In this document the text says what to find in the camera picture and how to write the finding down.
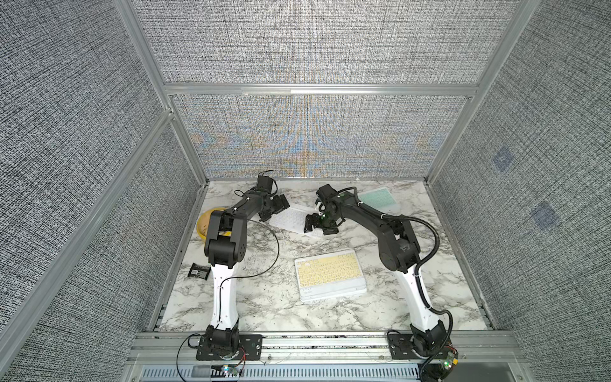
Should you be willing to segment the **white keyboard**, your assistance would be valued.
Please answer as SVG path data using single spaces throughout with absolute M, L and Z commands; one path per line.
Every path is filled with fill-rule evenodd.
M 306 217 L 310 214 L 316 214 L 315 209 L 303 205 L 291 205 L 290 208 L 273 215 L 269 225 L 307 237 L 324 237 L 321 229 L 305 232 Z

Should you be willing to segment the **yellow keyboard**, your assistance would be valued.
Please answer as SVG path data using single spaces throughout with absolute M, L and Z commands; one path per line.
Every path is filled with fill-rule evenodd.
M 296 259 L 294 266 L 298 288 L 364 277 L 356 252 L 352 249 Z

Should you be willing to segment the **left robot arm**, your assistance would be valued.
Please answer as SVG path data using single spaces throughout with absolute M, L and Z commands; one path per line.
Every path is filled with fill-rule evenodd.
M 247 251 L 248 223 L 258 216 L 256 223 L 264 224 L 289 207 L 285 196 L 253 188 L 232 207 L 211 213 L 205 255 L 213 274 L 213 315 L 204 339 L 212 351 L 223 357 L 235 355 L 240 348 L 236 284 L 240 278 L 238 268 Z

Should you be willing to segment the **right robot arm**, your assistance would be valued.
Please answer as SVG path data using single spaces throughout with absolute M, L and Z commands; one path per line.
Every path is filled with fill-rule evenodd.
M 374 209 L 359 199 L 355 187 L 336 190 L 327 184 L 320 187 L 316 194 L 318 211 L 307 216 L 304 231 L 320 229 L 324 235 L 335 235 L 339 233 L 339 226 L 350 220 L 374 234 L 381 263 L 398 276 L 407 293 L 415 353 L 419 357 L 436 355 L 445 347 L 451 333 L 439 317 L 450 312 L 432 307 L 421 268 L 439 250 L 439 233 L 423 219 L 393 216 Z M 420 256 L 421 248 L 411 225 L 413 222 L 427 227 L 434 236 L 434 246 L 425 257 Z

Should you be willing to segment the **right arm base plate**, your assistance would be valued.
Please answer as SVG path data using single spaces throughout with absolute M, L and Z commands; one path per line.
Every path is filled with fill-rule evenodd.
M 434 355 L 437 341 L 429 334 L 420 332 L 399 332 L 390 330 L 386 332 L 388 349 L 393 360 L 426 360 Z

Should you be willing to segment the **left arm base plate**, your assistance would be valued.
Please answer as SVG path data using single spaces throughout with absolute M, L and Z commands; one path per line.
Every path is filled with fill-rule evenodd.
M 259 334 L 205 334 L 197 347 L 197 361 L 258 361 L 264 336 Z

